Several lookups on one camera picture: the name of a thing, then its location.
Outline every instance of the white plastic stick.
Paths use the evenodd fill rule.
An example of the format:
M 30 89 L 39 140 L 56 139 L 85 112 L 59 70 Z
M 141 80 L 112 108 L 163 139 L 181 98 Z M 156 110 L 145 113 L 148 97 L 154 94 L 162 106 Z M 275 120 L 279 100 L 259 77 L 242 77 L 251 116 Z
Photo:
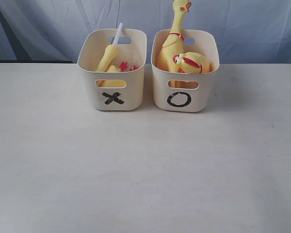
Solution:
M 120 35 L 122 33 L 122 28 L 123 28 L 123 23 L 120 23 L 118 26 L 117 33 L 115 35 L 114 41 L 113 41 L 113 46 L 117 47 L 118 39 L 120 38 Z

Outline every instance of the black x mark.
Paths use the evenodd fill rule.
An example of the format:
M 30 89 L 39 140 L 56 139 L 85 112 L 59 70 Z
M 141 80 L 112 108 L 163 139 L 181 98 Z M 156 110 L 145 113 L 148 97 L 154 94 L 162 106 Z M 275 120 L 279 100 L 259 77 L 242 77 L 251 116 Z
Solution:
M 118 92 L 115 92 L 113 95 L 109 95 L 107 93 L 102 93 L 103 96 L 107 97 L 107 101 L 105 102 L 106 105 L 112 103 L 113 101 L 119 103 L 119 104 L 123 104 L 124 101 L 120 100 L 118 97 L 121 95 L 120 93 Z

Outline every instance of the o symbol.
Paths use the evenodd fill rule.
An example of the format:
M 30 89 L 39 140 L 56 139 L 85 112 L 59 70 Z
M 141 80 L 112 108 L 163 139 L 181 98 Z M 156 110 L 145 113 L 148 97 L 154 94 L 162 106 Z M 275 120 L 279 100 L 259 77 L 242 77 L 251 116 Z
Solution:
M 177 104 L 174 104 L 171 102 L 172 98 L 175 97 L 176 95 L 186 95 L 188 100 L 184 103 L 184 104 L 180 104 L 180 105 L 177 105 Z M 188 94 L 188 93 L 185 93 L 185 92 L 175 92 L 174 94 L 171 94 L 168 99 L 167 99 L 167 103 L 173 107 L 177 107 L 177 108 L 183 108 L 185 106 L 188 106 L 192 101 L 192 98 L 191 96 Z

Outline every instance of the white backdrop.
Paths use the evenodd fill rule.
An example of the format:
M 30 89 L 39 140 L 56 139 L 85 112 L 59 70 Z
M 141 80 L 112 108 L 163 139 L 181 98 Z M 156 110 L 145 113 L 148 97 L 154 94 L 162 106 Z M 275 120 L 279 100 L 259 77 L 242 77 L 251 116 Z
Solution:
M 155 33 L 171 27 L 172 0 L 0 0 L 0 10 L 34 60 L 76 62 L 101 28 Z M 192 0 L 183 28 L 212 33 L 222 63 L 291 63 L 291 0 Z

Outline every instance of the table surface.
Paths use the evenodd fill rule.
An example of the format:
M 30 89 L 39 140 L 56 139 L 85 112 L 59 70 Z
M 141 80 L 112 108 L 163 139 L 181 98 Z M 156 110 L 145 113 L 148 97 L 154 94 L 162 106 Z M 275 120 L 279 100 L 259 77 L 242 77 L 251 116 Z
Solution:
M 0 233 L 291 233 L 291 65 L 207 108 L 92 109 L 74 64 L 0 64 Z

